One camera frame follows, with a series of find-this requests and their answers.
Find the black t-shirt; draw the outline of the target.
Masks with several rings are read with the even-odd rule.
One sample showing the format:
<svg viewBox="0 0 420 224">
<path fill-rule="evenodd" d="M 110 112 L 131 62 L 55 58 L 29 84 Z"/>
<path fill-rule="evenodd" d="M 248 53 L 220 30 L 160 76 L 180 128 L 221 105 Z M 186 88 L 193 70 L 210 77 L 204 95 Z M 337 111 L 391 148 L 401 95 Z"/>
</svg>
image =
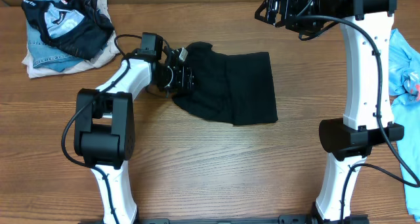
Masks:
<svg viewBox="0 0 420 224">
<path fill-rule="evenodd" d="M 206 42 L 191 43 L 186 50 L 194 90 L 176 94 L 177 106 L 201 119 L 232 125 L 278 121 L 268 52 L 224 55 Z"/>
</svg>

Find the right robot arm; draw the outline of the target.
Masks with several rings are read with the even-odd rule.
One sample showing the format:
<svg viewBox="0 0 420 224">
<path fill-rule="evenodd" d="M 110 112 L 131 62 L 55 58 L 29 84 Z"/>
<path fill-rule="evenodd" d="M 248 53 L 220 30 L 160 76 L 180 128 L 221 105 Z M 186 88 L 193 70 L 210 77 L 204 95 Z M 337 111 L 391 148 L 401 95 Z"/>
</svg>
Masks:
<svg viewBox="0 0 420 224">
<path fill-rule="evenodd" d="M 339 25 L 345 41 L 347 93 L 342 117 L 323 120 L 327 152 L 321 191 L 307 215 L 281 215 L 280 223 L 367 223 L 350 201 L 358 173 L 374 146 L 402 139 L 388 89 L 389 41 L 397 0 L 264 0 L 255 18 L 297 32 L 303 41 Z"/>
</svg>

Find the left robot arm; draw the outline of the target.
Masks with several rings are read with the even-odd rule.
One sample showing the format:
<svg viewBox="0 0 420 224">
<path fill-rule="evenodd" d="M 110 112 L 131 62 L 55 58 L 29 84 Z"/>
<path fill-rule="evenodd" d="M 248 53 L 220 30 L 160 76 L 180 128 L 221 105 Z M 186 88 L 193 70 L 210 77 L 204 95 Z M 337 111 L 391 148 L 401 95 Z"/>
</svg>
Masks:
<svg viewBox="0 0 420 224">
<path fill-rule="evenodd" d="M 128 165 L 135 148 L 135 99 L 150 85 L 167 95 L 189 93 L 194 86 L 186 48 L 172 49 L 158 34 L 144 32 L 139 38 L 140 47 L 121 53 L 119 70 L 106 83 L 79 91 L 69 122 L 75 127 L 75 153 L 98 184 L 101 223 L 140 221 Z"/>
</svg>

